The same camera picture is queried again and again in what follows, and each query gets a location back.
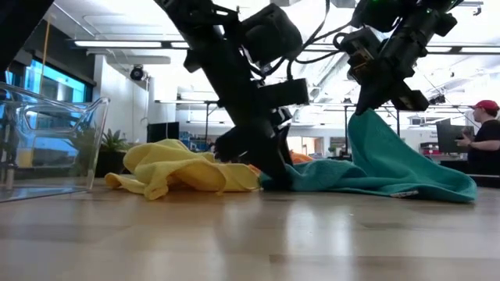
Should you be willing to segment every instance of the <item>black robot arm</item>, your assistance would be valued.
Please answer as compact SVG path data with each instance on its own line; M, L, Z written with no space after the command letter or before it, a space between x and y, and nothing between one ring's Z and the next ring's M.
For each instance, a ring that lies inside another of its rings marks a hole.
M292 165L287 146L291 118L286 105L309 101L304 79L266 86L252 71L265 76L270 63L294 59L302 37L276 5L239 21L238 13L211 0L157 1L189 45L185 68L202 69L235 127L216 140L223 161L244 157L275 179L277 187L291 181L285 164Z
M414 64L427 54L429 40L435 34L445 36L457 24L447 12L462 1L359 2L349 23L359 30L337 34L337 50L331 54L347 52L350 56L348 73L361 85L356 114L388 101L398 110L427 109L427 99L420 91L412 91L404 79L413 76ZM203 69L219 96L218 106L224 107L234 122L235 127L216 141L220 158L229 161L244 155L247 162L275 179L277 186L288 188L291 181L285 164L292 165L286 143L289 126L281 124L291 118L285 106L309 102L307 84L288 75L284 83L265 86L252 72L265 77L285 59L301 62L297 56L305 45L298 29L274 4L241 22L237 12L211 0L156 2L189 45L184 66L190 72ZM380 41L370 27L393 33ZM311 38L306 44L333 34Z

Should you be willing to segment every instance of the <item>wooden floor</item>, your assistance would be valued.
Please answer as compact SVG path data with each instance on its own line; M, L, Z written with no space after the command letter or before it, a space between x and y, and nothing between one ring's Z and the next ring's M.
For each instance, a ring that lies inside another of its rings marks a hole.
M499 278L500 190L475 205L103 189L0 205L1 281Z

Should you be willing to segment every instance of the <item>camera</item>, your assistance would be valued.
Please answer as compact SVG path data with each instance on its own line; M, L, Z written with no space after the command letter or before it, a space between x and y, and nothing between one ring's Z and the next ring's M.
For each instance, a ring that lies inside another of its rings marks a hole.
M134 81L144 81L148 78L148 73L144 70L143 65L135 65L130 71L130 78Z

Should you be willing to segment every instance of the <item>dark shirt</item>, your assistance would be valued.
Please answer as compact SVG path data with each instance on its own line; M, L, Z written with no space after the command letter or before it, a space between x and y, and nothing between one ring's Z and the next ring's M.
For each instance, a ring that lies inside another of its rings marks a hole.
M490 120L483 123L477 132L474 142L480 141L500 141L500 122ZM500 175L500 150L481 151L471 148L467 155L467 160L472 173L484 175Z

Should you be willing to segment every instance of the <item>man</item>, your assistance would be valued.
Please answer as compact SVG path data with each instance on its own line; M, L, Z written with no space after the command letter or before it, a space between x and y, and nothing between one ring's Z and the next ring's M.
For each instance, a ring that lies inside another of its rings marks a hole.
M474 121L481 123L481 128L476 137L464 132L457 145L469 148L467 159L472 173L500 175L500 122L496 119L500 108L495 101L486 100L473 109Z

